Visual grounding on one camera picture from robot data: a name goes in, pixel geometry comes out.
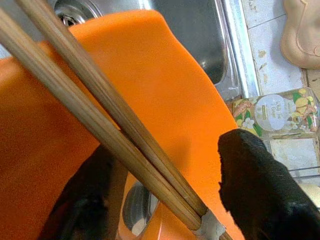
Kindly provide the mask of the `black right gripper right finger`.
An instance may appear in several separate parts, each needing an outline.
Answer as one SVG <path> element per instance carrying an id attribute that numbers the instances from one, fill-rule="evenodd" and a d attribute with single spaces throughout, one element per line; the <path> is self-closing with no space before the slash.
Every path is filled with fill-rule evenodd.
<path id="1" fill-rule="evenodd" d="M 219 137 L 219 195 L 246 240 L 318 240 L 320 212 L 263 141 L 240 128 Z"/>

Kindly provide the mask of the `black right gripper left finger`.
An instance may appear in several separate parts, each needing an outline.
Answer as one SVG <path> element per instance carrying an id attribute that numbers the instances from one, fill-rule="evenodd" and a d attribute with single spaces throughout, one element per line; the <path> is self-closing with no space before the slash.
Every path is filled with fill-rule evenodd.
<path id="1" fill-rule="evenodd" d="M 127 169 L 99 145 L 64 186 L 38 239 L 114 240 L 127 175 Z"/>

